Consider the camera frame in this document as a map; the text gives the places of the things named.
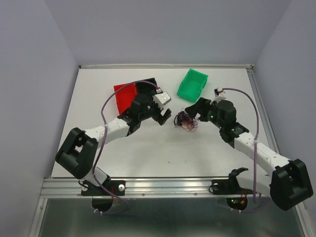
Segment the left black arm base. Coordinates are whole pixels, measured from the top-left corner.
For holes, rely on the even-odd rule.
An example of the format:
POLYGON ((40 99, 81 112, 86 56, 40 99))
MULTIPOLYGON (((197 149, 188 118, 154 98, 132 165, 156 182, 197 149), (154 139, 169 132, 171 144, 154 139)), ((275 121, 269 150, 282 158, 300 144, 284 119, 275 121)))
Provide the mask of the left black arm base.
MULTIPOLYGON (((104 189, 97 187, 86 180, 79 180, 78 183, 81 186, 81 195, 84 197, 110 196, 104 189)), ((108 180, 104 183, 104 186, 109 192, 116 196, 121 197, 125 195, 125 180, 108 180)))

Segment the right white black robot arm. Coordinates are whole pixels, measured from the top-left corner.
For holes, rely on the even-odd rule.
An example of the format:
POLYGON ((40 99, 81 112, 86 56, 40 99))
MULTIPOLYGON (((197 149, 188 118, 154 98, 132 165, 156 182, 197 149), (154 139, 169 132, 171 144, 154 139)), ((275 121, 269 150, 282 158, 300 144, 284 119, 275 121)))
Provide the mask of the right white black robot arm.
POLYGON ((253 169, 234 169, 227 179, 212 181, 209 191, 214 195, 237 195, 244 190, 258 192, 270 197, 284 211, 313 196, 305 163, 300 159, 290 160, 256 141, 249 130, 237 122, 237 111, 231 101, 199 98, 185 111, 191 118, 199 115, 200 121, 214 124, 225 143, 265 171, 265 175, 255 177, 253 169))

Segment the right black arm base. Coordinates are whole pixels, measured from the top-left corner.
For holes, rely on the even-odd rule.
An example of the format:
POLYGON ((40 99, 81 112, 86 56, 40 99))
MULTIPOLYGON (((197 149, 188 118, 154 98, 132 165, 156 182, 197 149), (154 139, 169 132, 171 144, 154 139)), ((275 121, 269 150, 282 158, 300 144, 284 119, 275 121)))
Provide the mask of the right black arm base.
POLYGON ((208 190, 214 195, 241 195, 243 190, 238 181, 237 176, 242 172, 247 171, 248 168, 241 167, 239 169, 233 169, 226 179, 213 179, 208 190))

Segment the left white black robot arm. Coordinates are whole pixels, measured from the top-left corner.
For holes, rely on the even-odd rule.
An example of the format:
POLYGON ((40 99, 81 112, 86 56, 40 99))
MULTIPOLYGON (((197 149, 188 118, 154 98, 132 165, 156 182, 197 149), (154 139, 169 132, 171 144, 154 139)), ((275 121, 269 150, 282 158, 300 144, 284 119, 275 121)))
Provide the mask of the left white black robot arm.
POLYGON ((125 181, 111 181, 96 161, 104 146, 116 139, 130 136, 136 132, 141 122, 153 119, 164 125, 171 117, 171 110, 163 114, 163 108, 171 101, 168 93, 159 91, 147 96, 137 94, 121 115, 111 122, 92 129, 73 128, 61 145, 55 161, 79 181, 83 196, 123 196, 125 181))

